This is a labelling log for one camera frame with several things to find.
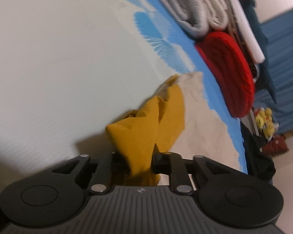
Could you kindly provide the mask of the blue curtain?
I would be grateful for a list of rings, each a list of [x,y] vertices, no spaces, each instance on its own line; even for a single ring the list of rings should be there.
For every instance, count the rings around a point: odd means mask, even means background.
[[[267,38],[267,68],[276,101],[263,89],[256,93],[254,107],[271,108],[282,134],[293,130],[293,10],[265,22],[261,28]]]

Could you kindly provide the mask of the dark patterned folded blanket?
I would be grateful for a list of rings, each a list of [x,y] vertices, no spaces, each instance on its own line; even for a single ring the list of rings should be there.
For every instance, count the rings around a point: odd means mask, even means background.
[[[256,83],[256,81],[259,78],[260,71],[258,69],[258,66],[252,61],[251,55],[248,51],[248,48],[244,42],[244,39],[242,37],[242,34],[238,28],[238,21],[237,17],[234,14],[233,7],[230,3],[230,0],[225,0],[228,6],[227,15],[229,18],[228,22],[228,33],[230,36],[233,37],[233,39],[236,41],[237,45],[240,47],[243,55],[245,56],[245,59],[248,62],[249,68],[251,70],[251,74],[253,77],[253,82]]]

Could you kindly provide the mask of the yellow plush toys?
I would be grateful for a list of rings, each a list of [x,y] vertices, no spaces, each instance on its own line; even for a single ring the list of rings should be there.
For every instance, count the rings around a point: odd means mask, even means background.
[[[275,123],[272,117],[272,110],[269,107],[254,109],[254,116],[257,128],[261,131],[267,141],[271,141],[273,135],[279,129],[279,123]]]

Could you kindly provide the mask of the white folded quilt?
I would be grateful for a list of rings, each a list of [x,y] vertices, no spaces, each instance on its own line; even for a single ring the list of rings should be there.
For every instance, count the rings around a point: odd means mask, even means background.
[[[160,0],[181,28],[195,40],[211,30],[224,31],[229,24],[225,0]]]

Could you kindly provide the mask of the beige and mustard hooded jacket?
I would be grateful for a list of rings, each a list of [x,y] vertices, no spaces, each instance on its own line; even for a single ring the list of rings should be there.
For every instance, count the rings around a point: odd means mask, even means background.
[[[205,100],[202,72],[170,77],[140,110],[107,125],[106,132],[129,166],[125,185],[167,184],[166,177],[151,171],[154,150],[185,159],[203,155],[241,169],[227,125]]]

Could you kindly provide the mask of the blue white patterned bed sheet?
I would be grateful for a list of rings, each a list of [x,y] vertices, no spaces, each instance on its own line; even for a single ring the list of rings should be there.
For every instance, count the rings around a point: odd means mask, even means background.
[[[192,72],[245,172],[239,120],[158,0],[0,0],[0,193],[76,156],[118,152],[107,125]]]

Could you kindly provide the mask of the red folded blanket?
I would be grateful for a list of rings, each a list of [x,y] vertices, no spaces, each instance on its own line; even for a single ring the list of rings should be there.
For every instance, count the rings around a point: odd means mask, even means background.
[[[255,84],[236,41],[225,32],[214,31],[196,42],[195,48],[214,75],[230,115],[247,115],[254,101]]]

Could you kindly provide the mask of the white folded pillow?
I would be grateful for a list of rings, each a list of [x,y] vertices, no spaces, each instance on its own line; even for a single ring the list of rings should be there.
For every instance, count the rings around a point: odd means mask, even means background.
[[[250,27],[239,0],[229,1],[237,19],[238,29],[242,35],[243,40],[245,41],[245,45],[250,53],[252,61],[256,64],[263,63],[265,61],[265,56],[255,38],[255,35]]]

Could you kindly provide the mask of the black clothes pile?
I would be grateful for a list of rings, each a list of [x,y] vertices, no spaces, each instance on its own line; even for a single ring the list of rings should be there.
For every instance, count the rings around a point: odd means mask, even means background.
[[[270,157],[263,155],[257,146],[255,137],[243,122],[240,122],[240,127],[248,174],[272,184],[272,178],[276,173],[274,162]]]

